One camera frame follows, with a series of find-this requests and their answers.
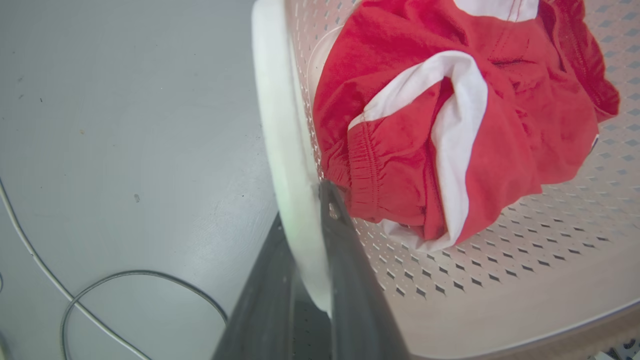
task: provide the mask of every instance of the cable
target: cable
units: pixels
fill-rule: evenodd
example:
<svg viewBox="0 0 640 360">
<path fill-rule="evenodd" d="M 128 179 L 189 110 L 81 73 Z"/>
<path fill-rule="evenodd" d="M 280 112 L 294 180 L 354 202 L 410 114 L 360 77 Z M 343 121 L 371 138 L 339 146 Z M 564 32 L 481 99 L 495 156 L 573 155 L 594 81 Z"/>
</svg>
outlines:
<svg viewBox="0 0 640 360">
<path fill-rule="evenodd" d="M 93 315 L 87 308 L 85 308 L 82 304 L 80 304 L 78 302 L 80 297 L 82 297 L 87 292 L 91 291 L 91 289 L 95 288 L 96 286 L 98 286 L 98 285 L 100 285 L 100 284 L 102 284 L 102 283 L 104 283 L 106 281 L 115 279 L 116 277 L 126 276 L 127 273 L 129 273 L 129 272 L 118 273 L 118 274 L 106 277 L 105 279 L 102 279 L 102 280 L 96 282 L 95 284 L 89 286 L 89 288 L 83 290 L 77 297 L 74 297 L 73 295 L 71 295 L 71 293 L 69 293 L 69 291 L 67 291 L 67 289 L 62 285 L 62 283 L 60 283 L 60 281 L 56 278 L 56 276 L 49 270 L 49 268 L 47 267 L 47 265 L 45 265 L 45 263 L 42 261 L 42 259 L 40 259 L 40 256 L 38 256 L 38 253 L 36 252 L 36 250 L 31 245 L 31 242 L 29 241 L 27 236 L 24 234 L 24 231 L 22 230 L 22 227 L 20 226 L 20 223 L 18 222 L 18 219 L 15 216 L 15 212 L 13 211 L 13 207 L 11 206 L 11 202 L 9 201 L 9 198 L 6 195 L 6 191 L 4 189 L 4 184 L 3 184 L 1 178 L 0 178 L 0 197 L 2 197 L 2 202 L 4 204 L 4 208 L 6 209 L 7 214 L 9 214 L 9 219 L 11 220 L 11 223 L 13 225 L 13 228 L 15 229 L 15 232 L 18 234 L 18 237 L 20 238 L 20 240 L 22 241 L 24 246 L 27 248 L 27 251 L 31 254 L 31 257 L 33 258 L 33 261 L 36 262 L 36 264 L 42 270 L 42 272 L 45 274 L 45 276 L 53 283 L 53 285 L 55 285 L 55 287 L 62 293 L 62 295 L 64 295 L 67 298 L 67 300 L 70 301 L 70 304 L 67 307 L 67 310 L 65 310 L 65 316 L 63 317 L 63 321 L 62 321 L 62 324 L 60 326 L 60 329 L 61 329 L 60 338 L 61 338 L 61 341 L 63 342 L 62 344 L 60 344 L 60 348 L 61 348 L 61 352 L 63 354 L 63 359 L 64 360 L 68 359 L 67 354 L 66 354 L 67 353 L 67 351 L 66 351 L 66 349 L 67 349 L 66 348 L 66 343 L 64 342 L 65 334 L 64 334 L 63 330 L 66 330 L 66 328 L 65 328 L 66 325 L 65 324 L 67 322 L 68 314 L 71 312 L 71 308 L 73 306 L 76 306 L 78 308 L 78 310 L 80 310 L 80 312 L 82 312 L 82 314 L 84 314 L 89 320 L 91 320 L 91 322 L 93 322 L 98 328 L 100 328 L 100 330 L 102 330 L 104 333 L 109 335 L 112 339 L 117 341 L 119 344 L 121 344 L 122 346 L 127 348 L 132 353 L 136 354 L 136 356 L 138 356 L 140 359 L 142 359 L 142 360 L 151 360 L 151 358 L 149 358 L 149 356 L 145 355 L 142 351 L 138 350 L 135 346 L 131 345 L 127 340 L 124 340 L 123 338 L 121 338 L 118 334 L 116 334 L 113 330 L 111 330 L 107 325 L 105 325 L 104 323 L 102 323 L 102 321 L 100 321 L 97 317 L 95 317 L 95 315 Z M 146 270 L 134 270 L 132 272 L 134 272 L 135 274 L 129 274 L 129 275 L 141 275 L 141 274 L 138 274 L 138 272 L 147 272 L 147 271 Z M 227 315 L 225 314 L 224 310 L 222 310 L 222 308 L 218 305 L 218 303 L 216 303 L 215 301 L 213 301 L 213 299 L 211 299 L 206 294 L 204 294 L 204 292 L 202 292 L 199 289 L 195 288 L 194 286 L 192 286 L 192 285 L 190 285 L 190 284 L 188 284 L 188 283 L 186 283 L 184 281 L 181 281 L 181 280 L 179 280 L 177 278 L 174 278 L 172 276 L 161 274 L 161 273 L 154 273 L 154 272 L 149 272 L 149 273 L 151 273 L 151 274 L 144 274 L 144 275 L 158 276 L 158 277 L 161 277 L 163 279 L 171 280 L 171 281 L 176 282 L 177 284 L 182 285 L 185 288 L 195 292 L 199 296 L 203 297 L 210 304 L 212 304 L 216 308 L 216 310 L 218 310 L 218 312 L 220 313 L 220 316 L 222 316 L 222 319 L 224 320 L 225 324 L 227 323 Z"/>
<path fill-rule="evenodd" d="M 107 276 L 95 283 L 93 283 L 92 285 L 90 285 L 89 287 L 87 287 L 86 289 L 84 289 L 83 291 L 81 291 L 78 295 L 76 295 L 76 297 L 74 297 L 73 300 L 71 300 L 71 302 L 69 303 L 69 305 L 67 306 L 66 310 L 65 310 L 65 314 L 62 316 L 62 322 L 60 323 L 60 352 L 62 353 L 62 358 L 64 360 L 67 360 L 67 321 L 69 319 L 69 315 L 71 315 L 71 310 L 73 310 L 74 305 L 77 304 L 78 300 L 80 300 L 81 297 L 85 296 L 89 291 L 92 291 L 93 289 L 97 288 L 98 286 L 104 284 L 107 281 L 111 281 L 113 279 L 117 279 L 119 277 L 123 277 L 123 276 L 131 276 L 131 275 L 147 275 L 147 276 L 155 276 L 155 277 L 159 277 L 161 279 L 165 279 L 165 280 L 169 280 L 171 282 L 174 282 L 184 288 L 187 288 L 189 290 L 191 290 L 192 292 L 196 293 L 197 295 L 199 295 L 200 297 L 202 297 L 203 299 L 205 299 L 208 303 L 211 304 L 211 306 L 213 306 L 216 310 L 218 310 L 218 313 L 220 314 L 220 317 L 222 317 L 222 320 L 225 322 L 225 325 L 227 324 L 227 314 L 225 313 L 224 310 L 222 310 L 222 308 L 220 307 L 220 305 L 213 300 L 212 298 L 210 298 L 210 296 L 208 296 L 207 294 L 205 294 L 202 290 L 196 288 L 195 286 L 184 282 L 176 277 L 173 277 L 171 275 L 166 275 L 163 274 L 161 272 L 155 272 L 155 271 L 150 271 L 150 270 L 130 270 L 130 271 L 124 271 L 124 272 L 118 272 L 117 274 L 113 274 L 110 276 Z"/>
</svg>

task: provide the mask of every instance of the gray floor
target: gray floor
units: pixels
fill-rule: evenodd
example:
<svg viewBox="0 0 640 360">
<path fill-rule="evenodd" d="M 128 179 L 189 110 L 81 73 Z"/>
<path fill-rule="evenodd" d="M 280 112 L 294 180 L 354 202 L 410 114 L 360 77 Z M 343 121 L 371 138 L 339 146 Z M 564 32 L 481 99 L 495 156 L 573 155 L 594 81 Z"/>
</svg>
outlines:
<svg viewBox="0 0 640 360">
<path fill-rule="evenodd" d="M 122 270 L 187 280 L 231 312 L 276 213 L 251 59 L 252 0 L 0 0 L 0 177 L 74 293 Z M 10 359 L 59 359 L 66 300 L 0 211 Z M 153 360 L 208 359 L 215 310 L 160 279 L 83 301 Z M 71 355 L 135 359 L 82 315 Z"/>
</svg>

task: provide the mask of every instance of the white cable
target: white cable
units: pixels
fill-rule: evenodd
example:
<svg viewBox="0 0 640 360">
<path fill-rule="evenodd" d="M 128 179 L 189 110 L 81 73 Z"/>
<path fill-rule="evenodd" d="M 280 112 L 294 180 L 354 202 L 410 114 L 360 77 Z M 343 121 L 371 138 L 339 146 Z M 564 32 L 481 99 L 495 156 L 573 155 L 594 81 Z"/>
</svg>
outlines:
<svg viewBox="0 0 640 360">
<path fill-rule="evenodd" d="M 74 299 L 73 295 L 71 295 L 71 293 L 69 293 L 67 289 L 65 289 L 65 287 L 59 282 L 56 276 L 53 275 L 53 273 L 51 273 L 49 268 L 47 268 L 47 265 L 45 265 L 44 262 L 42 262 L 42 259 L 40 259 L 40 256 L 38 256 L 38 253 L 33 248 L 33 246 L 31 246 L 29 239 L 27 239 L 27 236 L 24 234 L 24 231 L 22 231 L 22 227 L 20 226 L 20 223 L 18 223 L 18 219 L 15 217 L 15 213 L 13 212 L 11 202 L 9 202 L 9 198 L 6 196 L 6 191 L 4 190 L 2 179 L 0 179 L 0 197 L 2 197 L 4 208 L 6 209 L 6 212 L 9 214 L 9 218 L 11 219 L 11 223 L 13 225 L 13 228 L 15 229 L 15 232 L 18 234 L 18 236 L 20 237 L 20 240 L 22 241 L 24 246 L 27 248 L 27 250 L 31 254 L 31 258 L 33 258 L 33 261 L 35 261 L 36 264 L 38 264 L 38 267 L 42 270 L 45 276 L 47 276 L 47 278 L 53 283 L 53 285 L 55 285 L 56 288 L 60 290 L 62 295 L 64 295 L 67 298 L 67 300 L 73 301 Z M 79 302 L 76 302 L 75 305 L 76 305 L 76 308 L 78 308 L 78 310 L 82 312 L 82 314 L 84 314 L 87 318 L 89 318 L 89 320 L 91 320 L 91 322 L 93 322 L 97 327 L 99 327 L 100 330 L 104 331 L 105 334 L 111 336 L 112 339 L 119 342 L 119 344 L 121 344 L 125 348 L 129 349 L 129 351 L 136 354 L 140 359 L 151 360 L 151 358 L 146 356 L 142 351 L 138 350 L 135 346 L 128 343 L 127 340 L 124 340 L 123 338 L 121 338 L 118 334 L 116 334 L 111 329 L 109 329 L 107 325 L 104 325 L 98 318 L 96 318 L 93 314 L 91 314 L 89 310 L 87 310 L 84 306 L 82 306 L 82 304 L 80 304 Z"/>
</svg>

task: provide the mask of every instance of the white stripe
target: white stripe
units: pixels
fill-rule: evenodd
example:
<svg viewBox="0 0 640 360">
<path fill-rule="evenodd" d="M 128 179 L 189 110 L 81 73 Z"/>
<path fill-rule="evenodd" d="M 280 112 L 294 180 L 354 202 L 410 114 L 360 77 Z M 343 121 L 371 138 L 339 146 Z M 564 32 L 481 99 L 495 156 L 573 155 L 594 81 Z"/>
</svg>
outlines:
<svg viewBox="0 0 640 360">
<path fill-rule="evenodd" d="M 538 16 L 540 0 L 454 0 L 471 16 L 490 16 L 509 22 L 522 22 Z"/>
<path fill-rule="evenodd" d="M 410 104 L 428 88 L 451 78 L 454 94 L 436 116 L 431 141 L 436 147 L 436 169 L 442 207 L 448 233 L 436 241 L 427 241 L 423 250 L 444 249 L 456 243 L 469 212 L 466 176 L 471 150 L 482 123 L 488 98 L 488 88 L 476 62 L 461 51 L 444 51 L 425 62 L 406 69 L 377 93 L 349 129 L 365 121 L 387 117 Z M 406 229 L 385 221 L 383 229 L 395 240 L 409 236 Z"/>
</svg>

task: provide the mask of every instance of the clothing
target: clothing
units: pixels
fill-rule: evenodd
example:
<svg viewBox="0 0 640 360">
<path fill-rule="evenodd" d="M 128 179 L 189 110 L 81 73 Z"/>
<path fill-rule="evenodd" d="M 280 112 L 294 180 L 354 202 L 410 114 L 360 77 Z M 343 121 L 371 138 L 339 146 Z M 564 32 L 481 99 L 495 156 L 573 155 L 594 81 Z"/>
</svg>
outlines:
<svg viewBox="0 0 640 360">
<path fill-rule="evenodd" d="M 313 105 L 351 216 L 442 249 L 573 178 L 620 104 L 583 18 L 582 0 L 364 0 Z"/>
</svg>

